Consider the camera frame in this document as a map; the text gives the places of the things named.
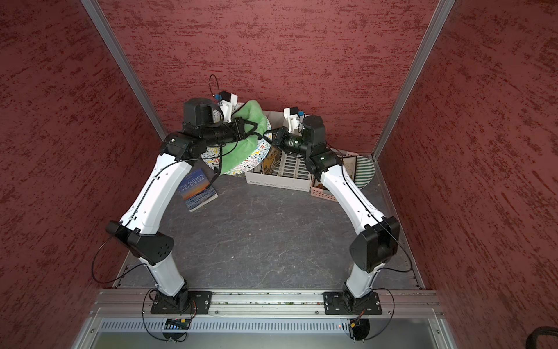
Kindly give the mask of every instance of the black bracket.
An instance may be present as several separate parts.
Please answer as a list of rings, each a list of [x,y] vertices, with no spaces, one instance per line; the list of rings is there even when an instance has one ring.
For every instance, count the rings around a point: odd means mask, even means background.
[[[346,292],[324,292],[326,315],[382,315],[382,305],[376,292],[357,300]]]
[[[151,306],[151,314],[191,314],[207,315],[211,306],[211,291],[188,291],[188,299],[183,309],[178,309],[171,303],[166,302],[164,297],[157,292],[155,301]]]

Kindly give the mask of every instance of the book cover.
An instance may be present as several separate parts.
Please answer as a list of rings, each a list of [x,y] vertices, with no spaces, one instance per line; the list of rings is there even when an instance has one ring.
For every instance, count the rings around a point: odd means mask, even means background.
[[[213,186],[208,186],[209,181],[201,169],[188,173],[180,182],[177,191],[188,206],[190,212],[197,210],[208,202],[217,198]]]

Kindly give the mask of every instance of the box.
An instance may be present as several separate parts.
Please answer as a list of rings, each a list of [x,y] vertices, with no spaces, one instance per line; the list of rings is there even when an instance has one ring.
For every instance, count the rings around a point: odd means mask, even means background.
[[[310,190],[311,175],[306,170],[303,159],[297,159],[281,152],[281,162],[272,174],[262,174],[261,164],[246,172],[246,182],[250,184],[266,185],[268,187],[300,190]]]

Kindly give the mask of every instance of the red textured wall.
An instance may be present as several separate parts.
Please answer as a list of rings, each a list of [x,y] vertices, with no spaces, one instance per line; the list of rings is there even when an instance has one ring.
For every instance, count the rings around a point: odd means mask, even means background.
[[[141,189],[158,137],[79,0],[0,12],[0,347],[67,348],[99,288],[104,226]],[[99,277],[125,254],[109,243]]]
[[[168,130],[221,89],[323,116],[330,142],[370,152],[437,0],[100,0]]]
[[[558,326],[557,16],[553,1],[457,1],[381,154],[461,349]]]

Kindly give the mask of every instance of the floor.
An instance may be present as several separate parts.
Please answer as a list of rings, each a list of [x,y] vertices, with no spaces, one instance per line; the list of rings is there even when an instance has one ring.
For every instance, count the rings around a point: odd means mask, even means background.
[[[212,173],[204,168],[210,178]],[[190,213],[175,194],[160,232],[175,240],[173,257],[191,288],[340,289],[353,265],[349,245],[356,235],[337,202],[308,192],[247,184],[223,175],[213,184],[219,197]],[[375,176],[362,192],[382,212],[387,207]],[[400,243],[408,248],[406,239]],[[125,264],[138,260],[128,255]],[[407,269],[399,249],[388,263]],[[381,271],[375,288],[417,287],[412,272]],[[151,287],[137,268],[119,286]]]

